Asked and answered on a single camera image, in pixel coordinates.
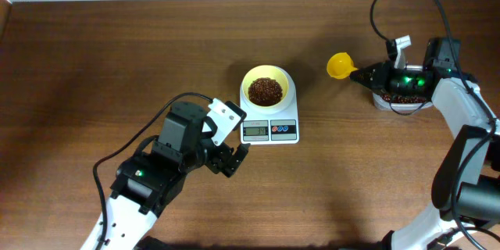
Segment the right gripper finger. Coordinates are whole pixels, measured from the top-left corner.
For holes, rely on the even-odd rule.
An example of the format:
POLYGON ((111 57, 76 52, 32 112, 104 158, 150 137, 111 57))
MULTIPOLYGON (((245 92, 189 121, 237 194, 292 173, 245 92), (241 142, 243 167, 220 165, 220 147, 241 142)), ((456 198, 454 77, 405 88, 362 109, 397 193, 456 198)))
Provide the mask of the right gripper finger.
POLYGON ((354 70, 349 74, 349 78, 354 76, 370 76, 372 80, 381 80, 384 77, 384 65, 384 62, 379 62, 354 70))
POLYGON ((354 76, 350 77, 351 81, 356 82, 357 84, 362 85, 364 88, 369 89, 370 91, 373 90, 373 85, 372 85, 372 77, 370 76, 354 76))

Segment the yellow plastic measuring scoop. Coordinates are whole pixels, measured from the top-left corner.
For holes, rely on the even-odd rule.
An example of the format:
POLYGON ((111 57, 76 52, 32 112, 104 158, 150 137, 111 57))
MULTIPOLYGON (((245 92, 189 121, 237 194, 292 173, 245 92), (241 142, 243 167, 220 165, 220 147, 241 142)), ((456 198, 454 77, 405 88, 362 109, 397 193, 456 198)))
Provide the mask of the yellow plastic measuring scoop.
POLYGON ((339 52, 333 55, 327 62, 327 73, 334 79, 342 80, 356 71, 354 62, 347 52, 339 52))

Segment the red beans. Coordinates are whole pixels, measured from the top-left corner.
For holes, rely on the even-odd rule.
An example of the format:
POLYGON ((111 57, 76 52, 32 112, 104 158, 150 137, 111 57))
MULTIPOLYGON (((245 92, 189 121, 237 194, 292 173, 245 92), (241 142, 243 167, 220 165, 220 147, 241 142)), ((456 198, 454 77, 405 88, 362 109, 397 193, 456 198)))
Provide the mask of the red beans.
POLYGON ((248 98, 256 105, 276 105, 283 97, 283 88, 276 80, 268 77, 254 80, 248 88, 248 98))

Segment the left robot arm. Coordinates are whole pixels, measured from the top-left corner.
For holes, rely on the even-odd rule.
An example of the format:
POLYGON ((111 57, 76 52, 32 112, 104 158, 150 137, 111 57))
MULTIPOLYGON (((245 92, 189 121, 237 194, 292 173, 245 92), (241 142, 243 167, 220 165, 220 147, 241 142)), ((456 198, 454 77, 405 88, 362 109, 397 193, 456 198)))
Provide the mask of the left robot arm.
POLYGON ((160 134, 144 139, 120 164, 111 195, 102 199, 102 213, 82 247, 132 249, 180 194, 191 171, 205 166, 231 177, 249 146, 232 148, 225 139, 245 117, 233 102, 213 99, 207 109, 174 102, 160 134))

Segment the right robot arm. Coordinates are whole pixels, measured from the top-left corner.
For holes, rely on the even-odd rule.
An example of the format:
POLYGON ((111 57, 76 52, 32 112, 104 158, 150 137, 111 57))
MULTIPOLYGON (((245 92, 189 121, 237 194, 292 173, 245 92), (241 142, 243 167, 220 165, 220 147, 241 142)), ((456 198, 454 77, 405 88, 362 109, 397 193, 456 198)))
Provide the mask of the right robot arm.
POLYGON ((499 121, 475 78, 461 70, 459 47, 455 39, 432 38, 423 66, 413 69, 400 66, 402 49, 392 41, 388 61, 348 71, 374 93, 426 99, 454 137, 434 176, 431 203, 409 225, 387 233, 382 249, 445 249, 460 238, 479 248, 472 234, 490 234, 499 223, 499 180, 481 172, 485 162, 499 168, 499 121))

